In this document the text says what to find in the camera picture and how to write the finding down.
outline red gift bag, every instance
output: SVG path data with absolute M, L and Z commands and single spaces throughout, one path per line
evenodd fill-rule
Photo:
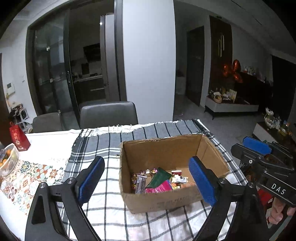
M 31 144 L 25 133 L 18 125 L 14 125 L 12 122 L 10 122 L 10 126 L 9 131 L 13 144 L 15 144 L 19 151 L 28 150 Z

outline floral tile pattern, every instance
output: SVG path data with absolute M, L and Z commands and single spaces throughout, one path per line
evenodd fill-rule
M 57 185 L 61 183 L 63 176 L 63 167 L 18 160 L 12 172 L 0 181 L 0 189 L 15 206 L 28 215 L 39 183 Z

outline human hand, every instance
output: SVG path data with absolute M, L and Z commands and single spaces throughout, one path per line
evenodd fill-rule
M 282 203 L 279 199 L 274 198 L 271 208 L 271 214 L 269 216 L 269 222 L 273 224 L 278 224 L 283 219 L 282 211 L 285 207 L 285 204 Z M 296 207 L 289 207 L 287 211 L 288 216 L 293 216 L 295 213 Z

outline checkered tablecloth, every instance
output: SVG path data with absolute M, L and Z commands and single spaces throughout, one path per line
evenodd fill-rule
M 88 203 L 82 206 L 89 222 L 101 240 L 192 240 L 206 220 L 211 206 L 203 201 L 172 210 L 132 214 L 124 204 L 119 189 L 119 145 L 122 141 L 163 138 L 200 133 L 192 120 L 155 123 L 136 126 L 115 126 L 85 129 L 73 144 L 71 157 L 65 169 L 63 181 L 76 177 L 87 168 L 95 156 L 105 159 L 105 171 Z M 246 179 L 231 156 L 209 131 L 205 133 L 220 150 L 231 172 L 227 179 L 234 184 L 245 185 Z M 232 203 L 219 234 L 224 239 L 235 210 Z M 64 208 L 59 207 L 62 221 L 70 239 L 76 240 Z

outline cardboard box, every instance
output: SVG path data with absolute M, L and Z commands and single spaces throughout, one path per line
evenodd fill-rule
M 202 200 L 196 186 L 163 193 L 131 193 L 131 175 L 146 169 L 180 169 L 182 176 L 188 176 L 189 181 L 194 182 L 188 170 L 188 161 L 193 156 L 198 156 L 206 168 L 212 169 L 217 177 L 224 177 L 229 172 L 222 154 L 207 137 L 200 134 L 121 143 L 119 185 L 128 209 L 132 213 L 145 213 L 181 207 Z

